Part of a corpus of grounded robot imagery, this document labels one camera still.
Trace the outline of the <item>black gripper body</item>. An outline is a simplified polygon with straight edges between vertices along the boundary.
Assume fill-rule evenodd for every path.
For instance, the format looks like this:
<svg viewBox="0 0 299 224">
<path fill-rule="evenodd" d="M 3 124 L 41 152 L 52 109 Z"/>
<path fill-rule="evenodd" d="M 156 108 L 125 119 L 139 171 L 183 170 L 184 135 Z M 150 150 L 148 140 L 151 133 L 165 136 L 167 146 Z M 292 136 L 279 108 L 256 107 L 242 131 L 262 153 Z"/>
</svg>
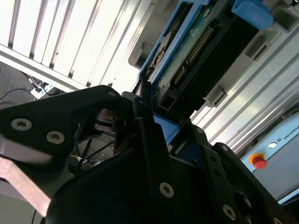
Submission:
<svg viewBox="0 0 299 224">
<path fill-rule="evenodd" d="M 142 140 L 66 183 L 48 224 L 204 224 L 222 222 L 207 164 L 212 147 L 191 144 L 184 159 L 163 140 Z"/>
</svg>

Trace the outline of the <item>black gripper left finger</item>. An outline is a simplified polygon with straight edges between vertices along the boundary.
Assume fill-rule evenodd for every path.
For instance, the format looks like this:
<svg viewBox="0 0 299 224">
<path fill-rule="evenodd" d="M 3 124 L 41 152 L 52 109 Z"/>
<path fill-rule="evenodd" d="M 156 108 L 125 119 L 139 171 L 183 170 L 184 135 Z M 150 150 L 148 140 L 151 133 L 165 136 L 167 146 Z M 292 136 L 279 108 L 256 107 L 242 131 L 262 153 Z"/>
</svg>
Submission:
<svg viewBox="0 0 299 224">
<path fill-rule="evenodd" d="M 117 93 L 106 85 L 0 111 L 0 177 L 30 203 L 52 203 L 74 177 L 66 160 L 73 148 L 102 132 L 116 136 L 118 155 L 142 140 L 164 140 L 154 122 L 151 85 Z"/>
</svg>

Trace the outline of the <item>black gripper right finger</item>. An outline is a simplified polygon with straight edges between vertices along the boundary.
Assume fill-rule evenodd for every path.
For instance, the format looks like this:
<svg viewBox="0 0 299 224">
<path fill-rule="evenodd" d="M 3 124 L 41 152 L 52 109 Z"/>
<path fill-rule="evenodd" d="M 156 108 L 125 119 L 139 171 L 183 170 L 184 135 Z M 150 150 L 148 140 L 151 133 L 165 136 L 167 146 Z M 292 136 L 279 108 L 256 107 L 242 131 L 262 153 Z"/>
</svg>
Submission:
<svg viewBox="0 0 299 224">
<path fill-rule="evenodd" d="M 295 215 L 285 210 L 225 144 L 213 146 L 199 127 L 195 145 L 202 154 L 203 167 L 217 222 L 223 224 L 297 224 Z"/>
</svg>

